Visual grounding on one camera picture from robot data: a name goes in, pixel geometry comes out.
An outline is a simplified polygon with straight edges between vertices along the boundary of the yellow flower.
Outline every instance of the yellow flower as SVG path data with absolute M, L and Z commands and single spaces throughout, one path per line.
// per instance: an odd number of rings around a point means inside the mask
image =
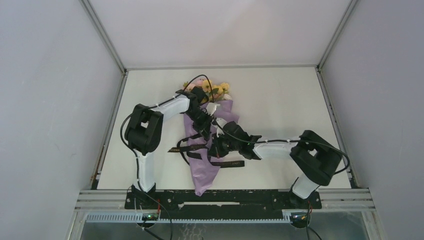
M 203 88 L 203 91 L 205 92 L 211 91 L 211 86 L 209 85 L 208 80 L 204 80 L 203 83 L 201 84 L 201 87 Z
M 228 93 L 228 90 L 230 89 L 230 85 L 228 83 L 226 82 L 221 83 L 221 87 L 225 93 Z
M 212 86 L 212 92 L 213 92 L 214 94 L 218 94 L 218 95 L 220 95 L 220 94 L 222 94 L 222 93 L 224 92 L 224 90 L 223 90 L 223 88 L 222 88 L 220 85 L 213 85 L 213 86 Z

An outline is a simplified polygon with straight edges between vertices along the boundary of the black cable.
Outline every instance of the black cable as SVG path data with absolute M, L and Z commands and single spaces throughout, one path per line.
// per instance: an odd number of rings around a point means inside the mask
M 163 238 L 161 238 L 160 236 L 158 236 L 158 235 L 154 234 L 154 233 L 153 233 L 152 231 L 150 231 L 149 229 L 144 228 L 143 230 L 144 230 L 144 231 L 146 231 L 146 233 L 148 233 L 148 234 L 152 235 L 155 239 L 157 239 L 157 240 L 163 240 Z
M 184 91 L 188 88 L 189 84 L 191 84 L 194 80 L 198 79 L 199 77 L 205 77 L 205 78 L 206 78 L 207 82 L 209 83 L 210 92 L 212 93 L 212 84 L 211 84 L 211 81 L 209 81 L 208 76 L 206 76 L 205 74 L 200 74 L 200 75 L 196 76 L 195 78 L 193 78 L 192 80 L 190 80 L 190 81 L 188 82 L 187 86 L 185 86 L 185 87 L 182 89 L 182 91 L 184 92 Z M 172 100 L 174 100 L 174 98 L 177 98 L 177 97 L 179 97 L 180 95 L 181 95 L 181 93 L 178 93 L 177 95 L 175 95 L 175 97 L 172 97 L 172 98 L 170 98 L 170 99 L 168 99 L 168 100 L 165 100 L 165 101 L 163 101 L 163 102 L 159 103 L 158 105 L 149 106 L 147 109 L 154 109 L 154 108 L 160 107 L 160 106 L 162 106 L 162 105 L 164 105 L 164 104 L 167 104 L 167 103 L 171 102 Z M 214 102 L 214 101 L 215 101 L 215 99 L 214 99 L 214 94 L 212 93 L 212 102 Z
M 235 139 L 235 140 L 237 140 L 237 141 L 241 141 L 241 142 L 248 143 L 248 144 L 266 144 L 266 143 L 274 143 L 274 142 L 283 142 L 283 143 L 308 143 L 308 144 L 318 144 L 318 145 L 321 145 L 321 146 L 324 146 L 324 147 L 330 148 L 330 149 L 334 150 L 335 152 L 337 152 L 337 153 L 339 153 L 339 154 L 343 155 L 343 156 L 346 158 L 346 162 L 347 162 L 346 166 L 344 166 L 344 168 L 342 168 L 341 170 L 336 171 L 336 172 L 334 173 L 334 175 L 339 174 L 339 173 L 341 173 L 341 172 L 345 171 L 345 170 L 346 170 L 346 169 L 348 169 L 348 168 L 349 168 L 349 166 L 351 165 L 351 160 L 349 159 L 349 156 L 348 156 L 346 153 L 344 153 L 343 151 L 341 151 L 341 150 L 339 150 L 339 149 L 337 149 L 337 148 L 335 148 L 335 147 L 333 147 L 333 146 L 330 146 L 330 145 L 327 145 L 327 144 L 324 144 L 324 143 L 321 143 L 321 142 L 309 141 L 309 140 L 302 140 L 302 139 L 300 139 L 300 140 L 290 140 L 290 141 L 289 141 L 289 140 L 284 140 L 284 139 L 273 139 L 273 140 L 268 140 L 268 141 L 246 141 L 246 140 L 240 139 L 240 138 L 238 138 L 238 137 L 236 137 L 236 136 L 233 136 L 233 135 L 231 135 L 230 133 L 228 133 L 227 131 L 225 131 L 225 130 L 224 130 L 224 129 L 223 129 L 223 128 L 222 128 L 222 127 L 218 124 L 218 122 L 217 122 L 217 121 L 215 121 L 214 123 L 215 123 L 215 125 L 216 125 L 219 129 L 221 129 L 221 130 L 223 131 L 223 133 L 224 133 L 224 134 L 226 134 L 226 135 L 228 135 L 228 136 L 232 137 L 233 139 Z
M 309 201 L 309 206 L 307 207 L 306 212 L 306 234 L 307 234 L 307 240 L 311 240 L 311 237 L 309 236 L 309 212 L 311 210 L 311 201 Z
M 319 238 L 319 240 L 323 240 L 321 237 L 320 237 L 320 235 L 318 234 L 318 232 L 316 232 L 312 227 L 310 227 L 310 226 L 308 226 L 307 227 L 309 230 L 311 230 L 318 238 Z

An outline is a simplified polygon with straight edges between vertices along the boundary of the aluminum frame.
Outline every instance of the aluminum frame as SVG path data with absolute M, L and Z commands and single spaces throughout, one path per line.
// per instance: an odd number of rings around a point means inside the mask
M 384 240 L 380 221 L 374 202 L 368 189 L 320 189 L 322 209 L 314 212 L 361 212 L 366 231 L 371 240 Z M 124 209 L 126 190 L 82 190 L 72 216 L 67 239 L 79 240 L 86 222 L 90 223 L 134 223 L 141 222 L 142 214 L 155 213 L 156 209 L 144 209 L 143 213 L 134 209 Z M 290 223 L 289 216 L 294 212 L 304 212 L 305 209 L 282 210 L 279 219 L 257 220 L 187 220 L 173 219 L 173 223 Z M 167 219 L 157 221 L 167 223 Z

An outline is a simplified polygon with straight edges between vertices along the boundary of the wire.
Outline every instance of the wire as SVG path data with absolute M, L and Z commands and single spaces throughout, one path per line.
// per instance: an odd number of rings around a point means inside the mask
M 194 77 L 192 80 L 190 80 L 190 81 L 188 82 L 187 86 L 185 86 L 185 87 L 182 89 L 182 91 L 184 92 L 184 91 L 185 91 L 185 90 L 189 87 L 189 84 L 191 84 L 194 80 L 198 79 L 199 77 L 205 77 L 205 78 L 206 78 L 207 82 L 209 83 L 210 91 L 211 91 L 211 93 L 212 93 L 212 84 L 211 84 L 211 81 L 209 81 L 208 76 L 206 76 L 205 74 L 200 74 L 200 75 L 198 75 L 198 76 Z M 170 98 L 170 99 L 168 99 L 168 100 L 165 100 L 165 101 L 163 101 L 163 102 L 161 102 L 161 103 L 159 103 L 159 104 L 157 104 L 157 105 L 149 106 L 147 109 L 154 109 L 154 108 L 160 107 L 160 106 L 162 106 L 162 105 L 164 105 L 164 104 L 167 104 L 167 103 L 171 102 L 172 100 L 174 100 L 175 98 L 177 98 L 177 97 L 179 97 L 179 96 L 181 96 L 181 93 L 178 93 L 176 96 L 174 96 L 174 97 L 172 97 L 172 98 Z M 213 102 L 215 102 L 214 94 L 212 94 L 212 103 L 213 103 Z
M 300 140 L 273 139 L 273 140 L 268 140 L 268 141 L 246 141 L 246 140 L 240 139 L 240 138 L 238 138 L 236 136 L 233 136 L 230 133 L 228 133 L 227 131 L 225 131 L 218 124 L 217 121 L 214 121 L 214 123 L 216 124 L 216 126 L 219 129 L 221 129 L 223 131 L 224 134 L 232 137 L 235 140 L 238 140 L 238 141 L 241 141 L 241 142 L 244 142 L 244 143 L 248 143 L 248 144 L 266 144 L 266 143 L 274 143 L 274 142 L 283 142 L 283 143 L 307 143 L 307 144 L 318 144 L 318 145 L 321 145 L 321 146 L 330 148 L 330 149 L 334 150 L 335 152 L 337 152 L 338 154 L 341 154 L 342 156 L 344 156 L 346 158 L 346 162 L 347 162 L 347 164 L 344 166 L 344 168 L 342 168 L 341 170 L 336 171 L 334 173 L 334 175 L 339 174 L 339 173 L 345 171 L 351 165 L 351 160 L 349 159 L 349 156 L 346 153 L 344 153 L 343 151 L 341 151 L 341 150 L 339 150 L 339 149 L 337 149 L 337 148 L 335 148 L 333 146 L 330 146 L 328 144 L 324 144 L 324 143 L 317 142 L 317 141 L 302 140 L 302 139 L 300 139 Z
M 309 201 L 309 206 L 307 208 L 307 213 L 306 213 L 306 235 L 307 235 L 307 239 L 308 240 L 311 239 L 311 236 L 309 235 L 309 230 L 311 230 L 319 238 L 319 240 L 323 240 L 321 238 L 321 236 L 318 234 L 318 232 L 316 232 L 312 227 L 309 226 L 311 213 L 312 213 L 312 205 L 311 205 L 311 201 Z
M 307 227 L 309 230 L 311 230 L 318 238 L 319 238 L 319 240 L 323 240 L 321 237 L 320 237 L 320 235 L 318 234 L 318 232 L 316 232 L 312 227 L 310 227 L 310 226 L 308 226 Z
M 307 234 L 307 240 L 311 240 L 311 237 L 309 236 L 309 211 L 311 209 L 311 201 L 309 201 L 309 206 L 307 207 L 306 211 L 306 234 Z

